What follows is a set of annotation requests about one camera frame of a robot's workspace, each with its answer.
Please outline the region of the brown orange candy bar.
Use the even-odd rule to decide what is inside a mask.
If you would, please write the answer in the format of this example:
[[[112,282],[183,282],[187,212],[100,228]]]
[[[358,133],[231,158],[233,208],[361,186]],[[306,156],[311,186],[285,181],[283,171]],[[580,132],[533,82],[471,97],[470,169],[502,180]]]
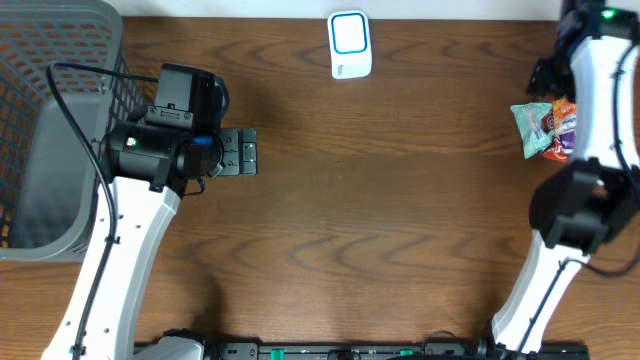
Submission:
[[[566,163],[569,156],[565,153],[564,146],[555,133],[554,114],[549,111],[542,118],[542,127],[544,132],[551,137],[551,144],[542,152],[542,157],[548,160]]]

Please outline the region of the orange small snack packet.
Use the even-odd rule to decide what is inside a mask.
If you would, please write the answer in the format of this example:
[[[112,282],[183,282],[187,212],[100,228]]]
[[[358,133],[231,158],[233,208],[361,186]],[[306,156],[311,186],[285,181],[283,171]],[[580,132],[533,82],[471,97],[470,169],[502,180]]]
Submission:
[[[575,131],[577,123],[577,107],[567,98],[554,100],[552,103],[555,133],[560,136]]]

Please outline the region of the red purple snack bag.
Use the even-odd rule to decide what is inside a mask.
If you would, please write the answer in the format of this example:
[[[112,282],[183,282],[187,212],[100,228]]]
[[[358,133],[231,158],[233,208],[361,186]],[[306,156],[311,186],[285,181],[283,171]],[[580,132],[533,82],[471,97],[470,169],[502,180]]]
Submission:
[[[559,134],[558,139],[561,144],[562,152],[567,156],[572,154],[574,151],[574,144],[575,144],[575,132],[569,131],[569,132],[564,132],[562,134]]]

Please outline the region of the teal snack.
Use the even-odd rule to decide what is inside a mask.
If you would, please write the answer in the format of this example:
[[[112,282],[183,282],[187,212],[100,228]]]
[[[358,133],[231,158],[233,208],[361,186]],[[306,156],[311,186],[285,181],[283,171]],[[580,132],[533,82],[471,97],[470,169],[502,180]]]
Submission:
[[[524,158],[542,152],[552,143],[552,133],[544,129],[544,118],[552,111],[551,103],[528,103],[510,107],[518,127]]]

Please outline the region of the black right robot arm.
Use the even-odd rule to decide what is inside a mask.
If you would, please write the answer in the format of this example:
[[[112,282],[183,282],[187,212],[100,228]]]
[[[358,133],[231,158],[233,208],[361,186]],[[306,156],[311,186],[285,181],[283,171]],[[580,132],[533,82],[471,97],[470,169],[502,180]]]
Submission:
[[[639,154],[634,136],[634,78],[639,14],[605,0],[564,1],[554,53],[540,59],[527,92],[565,96],[577,106],[568,164],[534,192],[532,242],[506,303],[473,350],[480,359],[586,359],[584,346],[543,344],[544,330],[574,277],[631,272],[599,269],[591,256],[639,212]]]

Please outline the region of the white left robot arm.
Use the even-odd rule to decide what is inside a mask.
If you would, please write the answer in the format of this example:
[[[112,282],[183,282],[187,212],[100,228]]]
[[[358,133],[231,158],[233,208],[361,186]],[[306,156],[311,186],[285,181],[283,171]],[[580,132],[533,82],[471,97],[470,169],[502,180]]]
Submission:
[[[159,245],[187,185],[258,172],[255,130],[221,126],[230,105],[222,77],[166,63],[151,104],[137,107],[97,149],[78,137],[100,184],[78,280],[45,359],[214,359],[211,340],[186,329],[135,346]]]

